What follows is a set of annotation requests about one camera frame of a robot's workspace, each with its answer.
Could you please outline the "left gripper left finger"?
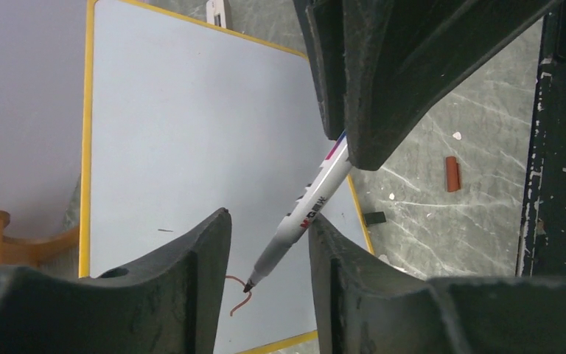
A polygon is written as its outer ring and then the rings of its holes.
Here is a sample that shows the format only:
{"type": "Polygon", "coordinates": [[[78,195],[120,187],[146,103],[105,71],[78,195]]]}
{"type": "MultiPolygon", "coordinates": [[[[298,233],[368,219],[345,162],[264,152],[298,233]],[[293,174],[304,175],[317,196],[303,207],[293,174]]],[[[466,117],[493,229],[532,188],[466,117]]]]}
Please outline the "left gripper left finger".
{"type": "Polygon", "coordinates": [[[212,353],[230,245],[221,208],[96,278],[0,265],[0,353],[212,353]]]}

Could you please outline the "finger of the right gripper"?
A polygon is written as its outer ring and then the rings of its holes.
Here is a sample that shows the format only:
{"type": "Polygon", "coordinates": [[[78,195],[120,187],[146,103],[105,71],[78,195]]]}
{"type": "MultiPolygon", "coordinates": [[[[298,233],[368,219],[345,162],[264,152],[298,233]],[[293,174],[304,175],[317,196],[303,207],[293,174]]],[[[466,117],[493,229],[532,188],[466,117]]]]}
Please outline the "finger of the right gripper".
{"type": "Polygon", "coordinates": [[[419,120],[552,1],[345,1],[351,163],[377,170],[419,120]]]}
{"type": "Polygon", "coordinates": [[[344,130],[346,92],[343,8],[338,0],[294,0],[324,133],[336,140],[344,130]]]}

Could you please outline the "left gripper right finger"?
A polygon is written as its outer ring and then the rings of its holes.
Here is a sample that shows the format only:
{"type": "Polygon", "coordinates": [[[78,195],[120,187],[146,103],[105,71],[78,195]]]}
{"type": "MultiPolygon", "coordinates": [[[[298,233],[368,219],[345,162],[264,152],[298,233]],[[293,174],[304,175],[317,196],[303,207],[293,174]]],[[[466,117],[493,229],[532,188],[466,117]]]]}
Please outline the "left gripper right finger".
{"type": "Polygon", "coordinates": [[[566,277],[421,280],[323,216],[308,237],[322,353],[566,353],[566,277]]]}

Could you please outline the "brown marker cap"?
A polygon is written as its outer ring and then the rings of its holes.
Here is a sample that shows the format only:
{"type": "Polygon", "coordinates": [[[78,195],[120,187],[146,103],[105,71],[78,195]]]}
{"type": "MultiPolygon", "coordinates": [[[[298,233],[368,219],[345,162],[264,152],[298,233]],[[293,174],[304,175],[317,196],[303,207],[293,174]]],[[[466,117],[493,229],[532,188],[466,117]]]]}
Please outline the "brown marker cap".
{"type": "Polygon", "coordinates": [[[446,185],[448,192],[456,192],[461,188],[460,167],[455,156],[445,158],[446,185]]]}

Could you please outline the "white brown whiteboard marker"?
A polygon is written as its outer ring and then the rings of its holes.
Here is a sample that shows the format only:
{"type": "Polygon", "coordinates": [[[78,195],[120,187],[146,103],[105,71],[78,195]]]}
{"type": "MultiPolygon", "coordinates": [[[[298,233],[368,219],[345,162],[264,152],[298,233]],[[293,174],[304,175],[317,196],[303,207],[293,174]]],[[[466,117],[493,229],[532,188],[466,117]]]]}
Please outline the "white brown whiteboard marker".
{"type": "Polygon", "coordinates": [[[251,291],[272,272],[348,176],[352,163],[349,161],[346,138],[345,132],[338,137],[321,162],[318,175],[305,187],[304,194],[296,199],[292,211],[285,215],[277,226],[273,238],[254,264],[254,269],[243,288],[245,293],[251,291]]]}

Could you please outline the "yellow framed whiteboard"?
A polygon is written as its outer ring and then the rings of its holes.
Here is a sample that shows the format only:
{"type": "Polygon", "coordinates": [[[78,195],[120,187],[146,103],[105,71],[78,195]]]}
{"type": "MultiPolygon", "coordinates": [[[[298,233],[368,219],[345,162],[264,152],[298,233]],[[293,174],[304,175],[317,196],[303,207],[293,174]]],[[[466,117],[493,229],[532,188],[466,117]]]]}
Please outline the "yellow framed whiteboard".
{"type": "Polygon", "coordinates": [[[216,353],[317,353],[307,238],[242,283],[332,148],[305,55],[140,1],[86,5],[80,276],[218,208],[232,236],[216,353]]]}

